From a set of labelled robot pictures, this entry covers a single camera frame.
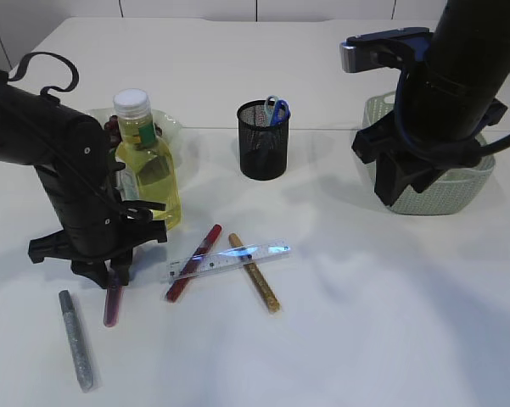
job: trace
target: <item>plastic bottle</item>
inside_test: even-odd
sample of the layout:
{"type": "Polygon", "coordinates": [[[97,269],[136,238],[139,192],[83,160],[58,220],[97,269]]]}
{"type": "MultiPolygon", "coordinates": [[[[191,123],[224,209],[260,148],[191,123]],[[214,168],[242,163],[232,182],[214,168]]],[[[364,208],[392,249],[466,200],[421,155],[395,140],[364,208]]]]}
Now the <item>plastic bottle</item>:
{"type": "Polygon", "coordinates": [[[170,149],[154,132],[149,97],[140,89],[126,89],[113,102],[122,136],[115,157],[126,164],[120,172],[125,199],[165,204],[153,217],[165,220],[170,230],[181,221],[181,202],[170,149]]]}

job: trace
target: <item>bottle label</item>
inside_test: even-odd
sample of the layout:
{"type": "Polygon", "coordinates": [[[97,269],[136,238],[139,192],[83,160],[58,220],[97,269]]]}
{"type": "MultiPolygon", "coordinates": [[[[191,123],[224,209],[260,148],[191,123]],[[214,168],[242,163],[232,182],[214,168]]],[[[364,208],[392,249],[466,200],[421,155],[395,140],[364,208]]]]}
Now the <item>bottle label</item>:
{"type": "Polygon", "coordinates": [[[134,171],[127,165],[126,168],[119,172],[120,184],[122,186],[121,196],[125,201],[138,201],[139,190],[137,189],[136,175],[134,171]]]}
{"type": "Polygon", "coordinates": [[[148,146],[154,143],[156,135],[154,124],[150,120],[148,124],[137,127],[135,125],[120,125],[120,133],[126,142],[148,146]]]}

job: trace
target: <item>black mesh pen holder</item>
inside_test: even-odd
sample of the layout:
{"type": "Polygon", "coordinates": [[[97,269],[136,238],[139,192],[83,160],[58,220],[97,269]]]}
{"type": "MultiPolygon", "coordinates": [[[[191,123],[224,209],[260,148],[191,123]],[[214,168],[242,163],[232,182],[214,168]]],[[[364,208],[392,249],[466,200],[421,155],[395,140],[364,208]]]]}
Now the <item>black mesh pen holder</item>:
{"type": "Polygon", "coordinates": [[[239,165],[241,172],[258,181],[273,180],[285,172],[289,144],[290,114],[280,108],[279,123],[267,125],[264,102],[255,100],[238,110],[239,165]]]}

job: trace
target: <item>gold glitter tube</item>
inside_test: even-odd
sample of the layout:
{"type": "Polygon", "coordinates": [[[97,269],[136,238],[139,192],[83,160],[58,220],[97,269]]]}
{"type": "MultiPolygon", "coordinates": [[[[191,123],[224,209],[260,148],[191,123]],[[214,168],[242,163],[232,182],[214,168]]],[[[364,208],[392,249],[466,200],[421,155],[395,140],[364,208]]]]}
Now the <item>gold glitter tube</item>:
{"type": "MultiPolygon", "coordinates": [[[[244,244],[241,242],[238,235],[236,235],[235,233],[232,233],[230,234],[230,236],[228,236],[228,241],[230,242],[230,245],[233,248],[244,247],[244,244]]],[[[281,305],[279,305],[279,301],[277,301],[275,294],[268,285],[261,271],[258,270],[258,267],[256,266],[255,262],[244,265],[244,268],[247,271],[247,274],[249,274],[249,277],[253,284],[255,284],[256,291],[258,291],[258,293],[261,295],[270,313],[273,314],[274,312],[279,311],[281,305]]]]}

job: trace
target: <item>yellow liquid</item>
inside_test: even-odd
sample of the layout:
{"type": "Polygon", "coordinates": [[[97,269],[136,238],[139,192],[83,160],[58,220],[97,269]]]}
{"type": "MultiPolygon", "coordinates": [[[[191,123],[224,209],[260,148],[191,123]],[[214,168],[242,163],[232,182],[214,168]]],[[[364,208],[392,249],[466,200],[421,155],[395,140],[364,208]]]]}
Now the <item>yellow liquid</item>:
{"type": "Polygon", "coordinates": [[[153,210],[153,218],[164,220],[166,229],[170,230],[181,221],[181,201],[170,149],[159,137],[147,147],[129,142],[137,141],[136,137],[132,136],[135,129],[148,123],[153,125],[150,116],[149,119],[137,121],[119,118],[124,141],[117,148],[115,156],[126,164],[133,175],[139,199],[166,205],[164,211],[153,210]]]}

